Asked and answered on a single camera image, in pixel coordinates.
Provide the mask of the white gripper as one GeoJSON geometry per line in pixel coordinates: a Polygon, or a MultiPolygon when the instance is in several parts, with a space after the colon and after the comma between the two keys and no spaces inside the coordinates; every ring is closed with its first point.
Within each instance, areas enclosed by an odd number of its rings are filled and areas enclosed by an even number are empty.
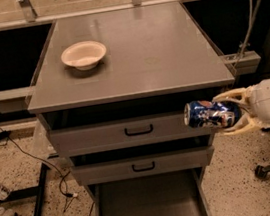
{"type": "Polygon", "coordinates": [[[223,129],[225,135],[270,127],[270,79],[247,88],[225,91],[215,96],[213,101],[229,101],[243,106],[249,104],[252,116],[248,112],[243,114],[233,127],[223,129]]]}

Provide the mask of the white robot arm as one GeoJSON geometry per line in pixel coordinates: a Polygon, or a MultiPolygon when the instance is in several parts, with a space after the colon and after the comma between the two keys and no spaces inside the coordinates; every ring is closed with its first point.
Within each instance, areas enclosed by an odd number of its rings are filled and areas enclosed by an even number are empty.
{"type": "Polygon", "coordinates": [[[235,135],[270,127],[270,79],[258,84],[232,89],[218,94],[215,102],[235,102],[243,110],[242,117],[233,127],[228,127],[226,135],[235,135]]]}

